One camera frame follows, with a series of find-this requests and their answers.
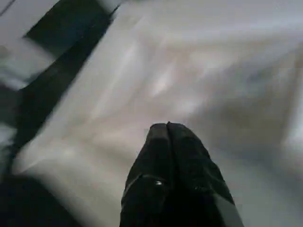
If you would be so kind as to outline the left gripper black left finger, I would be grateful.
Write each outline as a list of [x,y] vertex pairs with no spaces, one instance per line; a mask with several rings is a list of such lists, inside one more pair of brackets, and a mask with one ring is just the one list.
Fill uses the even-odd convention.
[[121,199],[121,227],[158,227],[174,186],[174,164],[167,125],[150,127],[134,161]]

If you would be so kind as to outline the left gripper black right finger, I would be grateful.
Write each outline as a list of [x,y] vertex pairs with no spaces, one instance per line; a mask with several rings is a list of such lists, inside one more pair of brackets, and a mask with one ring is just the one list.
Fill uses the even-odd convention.
[[241,227],[242,219],[219,167],[201,140],[185,125],[167,124],[177,168],[176,185],[184,198],[187,227]]

